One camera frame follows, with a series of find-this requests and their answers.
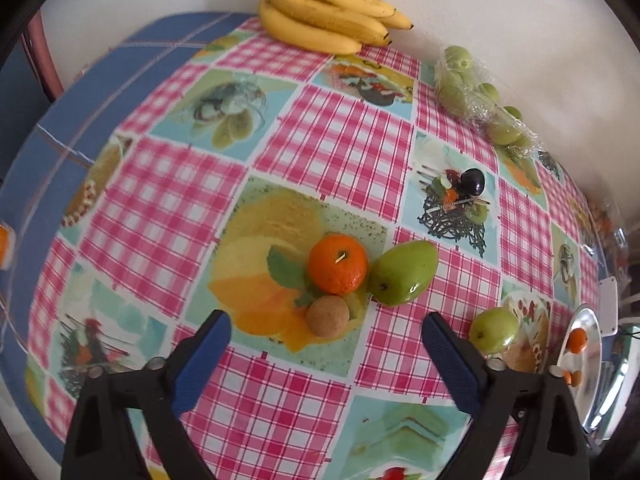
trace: orange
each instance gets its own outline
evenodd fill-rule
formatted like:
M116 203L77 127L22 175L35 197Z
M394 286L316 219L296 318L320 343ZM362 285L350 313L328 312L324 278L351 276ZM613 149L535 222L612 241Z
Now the orange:
M360 286L368 267L367 252L359 241L331 234L311 249L306 274L324 292L344 296Z
M583 328L574 328L569 334L566 347L572 354L579 354L587 348L587 333Z

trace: white wall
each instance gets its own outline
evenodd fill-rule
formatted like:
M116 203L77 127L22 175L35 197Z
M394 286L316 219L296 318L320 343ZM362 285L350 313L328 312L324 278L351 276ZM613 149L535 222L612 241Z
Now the white wall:
M394 46L433 60L466 46L517 94L532 128L583 187L613 189L640 215L640 54L603 0L389 0L414 30ZM258 0L48 0L43 19L63 84L160 16L255 11Z

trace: table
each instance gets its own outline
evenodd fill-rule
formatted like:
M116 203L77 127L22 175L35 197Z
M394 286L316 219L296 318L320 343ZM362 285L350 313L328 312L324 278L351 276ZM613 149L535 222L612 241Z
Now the table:
M18 234L0 274L0 370L49 453L62 456L90 366L141 367L222 308L232 343L183 417L220 479L435 478L468 420L421 345L425 314L466 336L477 313L509 306L524 329L505 359L540 370L572 312L598 304L598 261L562 168L497 152L432 85L431 66L393 49L306 52L224 13L159 20L84 74L0 189ZM433 179L471 167L490 205L425 214ZM395 309L357 291L347 331L320 341L308 291L286 276L326 232L370 259L428 238L438 272ZM487 478L515 437L512 424Z

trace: mint leaf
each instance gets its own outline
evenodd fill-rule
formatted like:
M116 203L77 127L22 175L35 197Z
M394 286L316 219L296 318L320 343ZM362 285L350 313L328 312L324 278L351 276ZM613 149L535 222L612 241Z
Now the mint leaf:
M267 267L271 279L285 288L305 288L305 268L291 260L276 246L271 246L267 255Z

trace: metal plate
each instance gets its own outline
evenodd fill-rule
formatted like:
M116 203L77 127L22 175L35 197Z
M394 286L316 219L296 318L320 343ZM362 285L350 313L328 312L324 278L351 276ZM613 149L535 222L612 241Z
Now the metal plate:
M587 348L580 354L572 354L565 351L566 342L569 339L571 330L583 328L587 332ZM578 387L569 386L574 398L575 408L578 412L580 424L585 425L591 407L598 390L600 380L600 362L602 361L602 339L600 338L600 327L598 318L588 305L582 305L574 314L574 318L569 323L569 328L564 335L564 341L560 347L558 366L569 372L582 372L582 383Z

